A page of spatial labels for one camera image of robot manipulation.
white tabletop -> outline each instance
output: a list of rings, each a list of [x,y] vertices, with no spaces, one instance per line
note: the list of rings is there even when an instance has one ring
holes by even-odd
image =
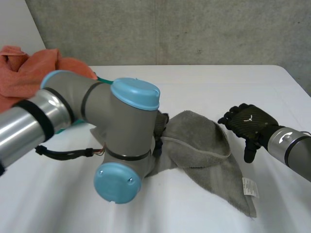
[[[170,117],[192,110],[217,121],[230,107],[246,102],[262,108],[281,125],[311,131],[311,99],[281,67],[91,68],[104,79],[135,77],[157,85],[160,110]],[[51,150],[97,148],[88,131],[92,127],[71,127],[45,145]],[[257,218],[246,217],[179,169],[145,179],[142,190],[128,204],[108,203],[93,188],[102,157],[59,162],[31,151],[0,178],[0,232],[309,232],[311,183],[264,149],[252,164],[246,164],[243,139],[226,132],[243,176],[257,183]]]

wire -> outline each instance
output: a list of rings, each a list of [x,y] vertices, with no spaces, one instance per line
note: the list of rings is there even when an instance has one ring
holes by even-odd
[[[36,153],[40,155],[45,155],[51,159],[55,160],[69,160],[69,159],[76,159],[81,156],[85,157],[91,157],[94,154],[96,155],[103,155],[104,154],[104,147],[102,149],[93,149],[93,148],[87,148],[85,150],[71,150],[71,151],[53,151],[48,150],[44,146],[37,146],[35,148]]]

towel tag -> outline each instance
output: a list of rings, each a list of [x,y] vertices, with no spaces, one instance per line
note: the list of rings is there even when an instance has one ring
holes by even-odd
[[[258,193],[256,183],[254,181],[252,181],[251,179],[244,178],[244,177],[242,177],[242,181],[243,181],[244,195],[251,195],[251,196],[254,196],[256,198],[259,198],[259,193]]]

orange cloth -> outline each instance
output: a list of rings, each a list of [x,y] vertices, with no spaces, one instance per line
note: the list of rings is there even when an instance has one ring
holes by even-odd
[[[84,62],[62,58],[58,49],[41,50],[29,56],[20,47],[4,46],[0,51],[0,113],[12,104],[34,96],[43,78],[57,69],[97,79]]]

gray concrete wall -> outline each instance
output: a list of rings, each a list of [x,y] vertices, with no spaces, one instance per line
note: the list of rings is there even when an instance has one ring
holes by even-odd
[[[26,0],[89,65],[279,65],[311,94],[311,0]]]

